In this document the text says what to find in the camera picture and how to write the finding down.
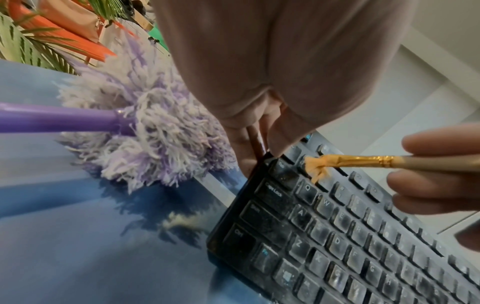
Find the purple handle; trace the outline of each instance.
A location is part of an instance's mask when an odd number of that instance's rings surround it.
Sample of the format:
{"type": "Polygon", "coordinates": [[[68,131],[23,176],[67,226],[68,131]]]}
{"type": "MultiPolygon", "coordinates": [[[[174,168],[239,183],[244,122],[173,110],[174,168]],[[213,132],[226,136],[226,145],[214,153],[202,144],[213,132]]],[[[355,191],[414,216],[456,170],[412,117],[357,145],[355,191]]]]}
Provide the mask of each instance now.
{"type": "Polygon", "coordinates": [[[0,103],[0,133],[113,132],[135,135],[123,110],[95,110],[0,103]]]}

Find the green object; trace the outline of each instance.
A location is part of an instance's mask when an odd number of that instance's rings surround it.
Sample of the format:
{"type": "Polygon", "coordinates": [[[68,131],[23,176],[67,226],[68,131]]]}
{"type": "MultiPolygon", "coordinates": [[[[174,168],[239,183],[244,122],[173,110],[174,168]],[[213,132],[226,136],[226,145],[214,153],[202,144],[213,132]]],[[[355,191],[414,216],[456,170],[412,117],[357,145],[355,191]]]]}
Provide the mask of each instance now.
{"type": "Polygon", "coordinates": [[[160,30],[158,29],[156,24],[148,34],[150,35],[150,37],[157,39],[158,43],[160,43],[160,45],[164,47],[167,51],[169,50],[167,44],[165,43],[164,37],[160,33],[160,30]]]}

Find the black keyboard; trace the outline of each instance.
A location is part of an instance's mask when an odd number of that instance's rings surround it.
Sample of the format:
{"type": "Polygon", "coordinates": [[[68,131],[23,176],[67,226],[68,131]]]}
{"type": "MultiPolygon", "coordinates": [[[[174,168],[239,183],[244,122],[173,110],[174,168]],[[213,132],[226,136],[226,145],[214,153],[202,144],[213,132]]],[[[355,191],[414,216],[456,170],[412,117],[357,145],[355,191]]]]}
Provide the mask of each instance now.
{"type": "Polygon", "coordinates": [[[449,251],[365,172],[305,155],[340,154],[313,133],[266,156],[207,240],[212,261],[283,304],[480,304],[480,272],[449,251]]]}

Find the brush handle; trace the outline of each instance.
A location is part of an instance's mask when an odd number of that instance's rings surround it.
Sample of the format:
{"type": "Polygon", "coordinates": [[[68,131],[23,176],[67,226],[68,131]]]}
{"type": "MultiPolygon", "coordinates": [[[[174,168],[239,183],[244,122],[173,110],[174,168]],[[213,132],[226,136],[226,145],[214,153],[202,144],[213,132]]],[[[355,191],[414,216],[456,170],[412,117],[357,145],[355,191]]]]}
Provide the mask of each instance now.
{"type": "Polygon", "coordinates": [[[421,171],[480,172],[480,154],[462,156],[394,156],[391,168],[421,171]]]}
{"type": "Polygon", "coordinates": [[[0,103],[0,133],[112,132],[135,135],[122,110],[0,103]]]}

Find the blue table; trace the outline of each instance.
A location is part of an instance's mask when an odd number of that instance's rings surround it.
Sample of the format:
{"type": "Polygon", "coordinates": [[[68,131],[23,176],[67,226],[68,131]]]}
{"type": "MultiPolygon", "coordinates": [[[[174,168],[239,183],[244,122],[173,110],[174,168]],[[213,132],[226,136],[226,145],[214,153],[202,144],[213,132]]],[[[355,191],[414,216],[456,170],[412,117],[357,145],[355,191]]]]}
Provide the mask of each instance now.
{"type": "MultiPolygon", "coordinates": [[[[65,77],[0,60],[1,101],[57,105],[65,77]]],[[[129,196],[72,166],[55,137],[0,135],[0,303],[267,302],[208,261],[226,207],[198,181],[129,196]],[[160,229],[171,214],[192,228],[160,229]]],[[[245,182],[213,175],[235,194],[245,182]]]]}

